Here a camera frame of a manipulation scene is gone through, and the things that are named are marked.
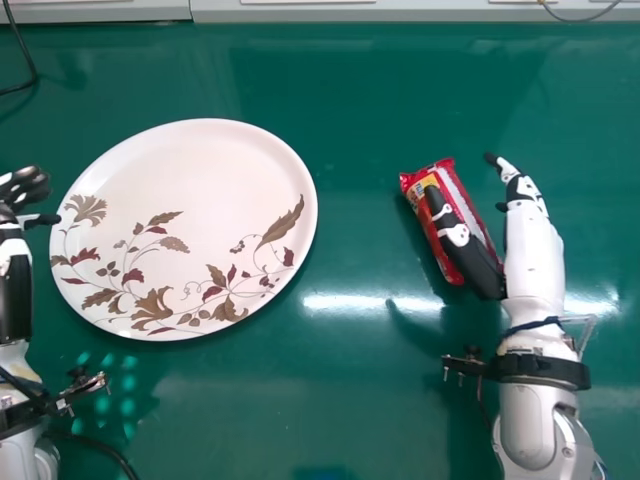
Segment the white wall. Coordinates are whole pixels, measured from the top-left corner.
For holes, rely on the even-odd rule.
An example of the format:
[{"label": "white wall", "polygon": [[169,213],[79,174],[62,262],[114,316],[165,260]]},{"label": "white wall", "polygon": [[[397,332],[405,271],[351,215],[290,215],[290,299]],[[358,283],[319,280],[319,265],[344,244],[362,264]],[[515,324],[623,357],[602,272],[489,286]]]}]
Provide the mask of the white wall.
[{"label": "white wall", "polygon": [[[604,8],[603,0],[558,0],[565,17]],[[128,0],[14,6],[19,23],[187,20],[196,22],[554,22],[542,6],[488,0],[377,0],[373,4],[242,5],[240,0]],[[640,1],[625,0],[600,21],[639,21]],[[6,23],[0,9],[0,23]]]},{"label": "white wall", "polygon": [[[125,22],[191,19],[189,0],[32,3],[11,7],[18,23]],[[7,23],[0,8],[0,23]]]},{"label": "white wall", "polygon": [[[566,17],[584,17],[606,7],[590,0],[558,0],[552,8]],[[240,0],[191,0],[196,22],[555,22],[536,3],[490,4],[488,0],[378,0],[352,5],[241,5]],[[602,21],[640,20],[640,3],[623,3]]]}]

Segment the black cable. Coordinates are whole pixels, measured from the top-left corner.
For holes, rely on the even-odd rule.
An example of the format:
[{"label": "black cable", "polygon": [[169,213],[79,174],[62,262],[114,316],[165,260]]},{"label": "black cable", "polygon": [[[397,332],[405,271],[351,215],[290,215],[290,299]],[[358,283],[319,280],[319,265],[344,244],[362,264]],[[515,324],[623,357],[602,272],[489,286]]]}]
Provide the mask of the black cable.
[{"label": "black cable", "polygon": [[556,20],[558,20],[560,22],[564,22],[564,23],[586,23],[586,22],[591,22],[591,21],[593,21],[593,20],[595,20],[597,18],[600,18],[601,16],[609,13],[611,10],[613,10],[615,7],[617,7],[620,2],[622,2],[622,0],[615,0],[614,2],[610,3],[606,8],[603,8],[598,13],[595,13],[595,14],[591,15],[590,17],[564,18],[564,17],[561,17],[560,15],[558,15],[553,10],[551,10],[551,7],[549,7],[549,5],[547,5],[546,0],[538,0],[538,3],[544,7],[544,9],[547,11],[547,13],[549,15],[551,15]]},{"label": "black cable", "polygon": [[24,90],[25,88],[29,88],[32,85],[35,85],[38,81],[38,72],[36,71],[36,66],[33,63],[33,59],[31,58],[29,49],[24,43],[22,35],[20,35],[16,20],[15,18],[13,18],[13,13],[11,12],[11,7],[9,6],[9,0],[2,0],[2,4],[4,5],[4,11],[7,14],[7,19],[9,20],[9,26],[11,27],[11,30],[13,30],[13,33],[16,36],[16,40],[18,40],[18,45],[20,45],[20,50],[22,50],[22,55],[24,56],[27,65],[29,66],[31,78],[29,78],[29,80],[24,83],[19,83],[18,85],[14,85],[12,87],[3,88],[2,90],[0,90],[0,97],[8,93],[18,92],[20,90]]},{"label": "black cable", "polygon": [[127,459],[124,458],[124,456],[115,448],[110,447],[106,443],[99,442],[98,440],[94,440],[83,435],[61,432],[59,430],[50,430],[45,435],[53,440],[75,440],[76,442],[81,443],[87,447],[99,450],[100,452],[112,457],[116,462],[118,462],[118,465],[125,473],[127,478],[129,478],[129,480],[140,480],[140,477],[138,477],[136,472],[133,471],[133,468],[131,467],[131,465],[129,465]]}]

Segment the snack package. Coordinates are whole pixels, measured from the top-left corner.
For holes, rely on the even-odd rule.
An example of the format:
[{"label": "snack package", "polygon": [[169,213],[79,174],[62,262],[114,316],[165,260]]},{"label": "snack package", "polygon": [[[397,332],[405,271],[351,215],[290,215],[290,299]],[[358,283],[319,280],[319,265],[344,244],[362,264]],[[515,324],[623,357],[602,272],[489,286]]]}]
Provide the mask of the snack package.
[{"label": "snack package", "polygon": [[463,285],[464,277],[442,248],[424,196],[424,189],[427,185],[434,185],[440,189],[458,218],[467,225],[473,235],[478,237],[489,255],[494,257],[499,265],[502,265],[484,222],[455,172],[453,158],[445,158],[415,173],[401,173],[400,188],[418,216],[440,270],[447,281],[453,285]]}]

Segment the cable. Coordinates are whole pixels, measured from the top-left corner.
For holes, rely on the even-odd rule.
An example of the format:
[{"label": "cable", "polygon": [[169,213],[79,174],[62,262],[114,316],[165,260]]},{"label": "cable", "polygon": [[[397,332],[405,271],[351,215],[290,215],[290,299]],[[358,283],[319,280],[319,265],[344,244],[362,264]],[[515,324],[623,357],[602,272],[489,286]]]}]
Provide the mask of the cable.
[{"label": "cable", "polygon": [[482,414],[482,421],[484,422],[484,426],[487,428],[489,433],[491,433],[493,430],[491,428],[491,420],[489,420],[487,407],[485,407],[484,399],[482,398],[482,376],[478,377],[478,385],[476,387],[476,400],[478,401],[478,406],[480,407],[480,413]]},{"label": "cable", "polygon": [[29,49],[24,43],[22,35],[20,35],[20,31],[18,30],[18,25],[16,24],[15,18],[13,18],[13,13],[11,12],[11,7],[9,6],[9,0],[2,0],[2,4],[4,5],[4,11],[7,14],[7,19],[9,20],[9,25],[11,30],[16,36],[16,40],[18,40],[18,45],[20,45],[20,50],[22,50],[22,55],[27,62],[29,67],[29,72],[31,74],[31,78],[24,83],[19,83],[18,85],[14,85],[12,87],[3,88],[0,90],[0,97],[6,95],[8,93],[18,92],[20,90],[24,90],[25,88],[29,88],[32,85],[35,85],[38,81],[38,72],[36,71],[36,66],[33,63],[33,59],[31,58],[31,54],[29,53]]},{"label": "cable", "polygon": [[591,15],[590,17],[564,18],[564,17],[561,17],[560,15],[558,15],[553,10],[551,10],[551,7],[549,7],[549,5],[547,5],[547,1],[546,0],[538,0],[538,3],[544,7],[544,9],[547,11],[547,13],[549,15],[551,15],[556,20],[558,20],[560,22],[564,22],[564,23],[587,23],[587,22],[591,22],[591,21],[593,21],[593,20],[595,20],[597,18],[600,18],[601,16],[606,15],[607,13],[609,13],[611,10],[616,8],[618,6],[618,4],[620,4],[620,2],[622,2],[622,0],[615,0],[613,3],[610,3],[606,8],[603,8],[598,13],[596,13],[594,15]]},{"label": "cable", "polygon": [[120,466],[124,474],[127,476],[127,478],[129,478],[129,480],[140,480],[140,477],[138,477],[136,472],[133,471],[133,468],[131,467],[131,465],[129,465],[129,462],[127,462],[127,459],[124,458],[124,456],[120,452],[118,452],[115,448],[110,447],[106,443],[99,442],[98,440],[94,440],[92,438],[85,437],[83,435],[76,435],[75,433],[61,432],[59,430],[50,430],[45,435],[54,440],[75,440],[76,442],[81,443],[87,447],[91,447],[96,450],[99,450],[105,455],[112,457],[118,463],[118,465]]}]

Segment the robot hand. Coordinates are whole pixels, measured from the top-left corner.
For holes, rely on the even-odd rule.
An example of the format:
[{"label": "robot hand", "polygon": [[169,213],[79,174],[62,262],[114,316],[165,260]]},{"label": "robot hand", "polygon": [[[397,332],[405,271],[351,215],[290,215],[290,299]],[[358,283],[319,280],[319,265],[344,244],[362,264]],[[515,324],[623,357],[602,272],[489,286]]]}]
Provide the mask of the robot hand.
[{"label": "robot hand", "polygon": [[509,480],[589,480],[607,478],[591,438],[577,419],[575,392],[590,388],[581,351],[562,328],[565,277],[563,242],[549,220],[533,180],[502,157],[485,154],[506,186],[504,270],[491,277],[473,234],[457,217],[438,225],[437,188],[427,197],[432,217],[450,260],[482,297],[500,300],[511,319],[496,355],[488,363],[475,355],[443,357],[445,373],[500,382],[500,415],[493,427],[493,446]]},{"label": "robot hand", "polygon": [[50,193],[49,176],[35,166],[0,177],[0,202],[14,213],[20,212],[29,203],[46,199]]}]

